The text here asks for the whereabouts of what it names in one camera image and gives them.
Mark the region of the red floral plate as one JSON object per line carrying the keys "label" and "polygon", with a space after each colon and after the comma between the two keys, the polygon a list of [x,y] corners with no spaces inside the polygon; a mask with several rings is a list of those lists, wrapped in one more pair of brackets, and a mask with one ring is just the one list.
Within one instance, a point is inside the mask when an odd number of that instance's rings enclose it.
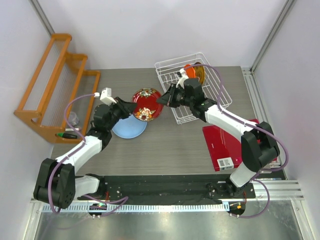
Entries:
{"label": "red floral plate", "polygon": [[141,88],[133,96],[131,101],[136,103],[133,115],[142,122],[151,122],[158,118],[163,110],[163,105],[157,103],[161,93],[150,87]]}

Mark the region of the light blue plate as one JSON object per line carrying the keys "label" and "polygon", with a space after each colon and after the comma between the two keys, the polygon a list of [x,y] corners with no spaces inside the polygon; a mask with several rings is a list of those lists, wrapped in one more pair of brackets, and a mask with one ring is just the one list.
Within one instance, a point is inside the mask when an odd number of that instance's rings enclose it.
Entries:
{"label": "light blue plate", "polygon": [[120,138],[133,139],[145,131],[147,124],[146,121],[138,120],[131,115],[126,119],[120,119],[112,128],[112,131]]}

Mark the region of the orange plate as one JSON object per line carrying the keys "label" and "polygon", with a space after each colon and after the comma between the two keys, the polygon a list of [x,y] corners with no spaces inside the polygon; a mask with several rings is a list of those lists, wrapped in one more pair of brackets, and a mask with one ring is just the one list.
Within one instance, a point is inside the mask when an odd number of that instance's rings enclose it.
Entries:
{"label": "orange plate", "polygon": [[195,71],[195,69],[192,67],[191,64],[186,64],[186,65],[184,66],[184,70],[185,70],[186,75],[188,76],[188,78],[190,78],[190,79],[196,78],[196,71]]}

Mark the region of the yellow patterned plate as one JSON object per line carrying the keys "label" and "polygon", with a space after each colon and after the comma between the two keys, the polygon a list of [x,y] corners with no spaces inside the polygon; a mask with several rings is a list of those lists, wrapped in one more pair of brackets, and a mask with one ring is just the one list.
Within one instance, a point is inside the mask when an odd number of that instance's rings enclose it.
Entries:
{"label": "yellow patterned plate", "polygon": [[198,81],[201,83],[201,85],[203,85],[205,82],[205,68],[200,62],[195,62],[194,65],[195,66],[193,69],[195,71],[195,76],[198,78]]}

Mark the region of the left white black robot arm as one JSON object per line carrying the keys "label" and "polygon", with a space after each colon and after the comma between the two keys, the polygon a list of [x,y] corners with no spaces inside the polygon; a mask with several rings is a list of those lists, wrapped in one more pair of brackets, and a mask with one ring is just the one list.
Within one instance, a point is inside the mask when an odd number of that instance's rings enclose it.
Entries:
{"label": "left white black robot arm", "polygon": [[110,104],[100,104],[94,110],[91,128],[82,141],[57,159],[42,161],[33,197],[50,205],[55,214],[66,209],[74,199],[85,196],[100,200],[107,192],[101,176],[86,174],[76,177],[78,170],[109,144],[112,128],[119,120],[128,118],[137,104],[116,97]]}

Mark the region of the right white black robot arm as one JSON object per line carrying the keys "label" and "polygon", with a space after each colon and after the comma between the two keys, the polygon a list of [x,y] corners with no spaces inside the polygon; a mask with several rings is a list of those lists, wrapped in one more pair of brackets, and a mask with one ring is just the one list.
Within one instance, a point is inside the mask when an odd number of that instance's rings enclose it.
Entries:
{"label": "right white black robot arm", "polygon": [[223,110],[215,100],[205,96],[195,78],[186,79],[183,86],[172,84],[156,101],[170,108],[188,107],[193,116],[221,128],[240,142],[242,162],[226,179],[225,190],[230,197],[242,194],[250,180],[280,155],[272,127],[267,122],[256,124]]}

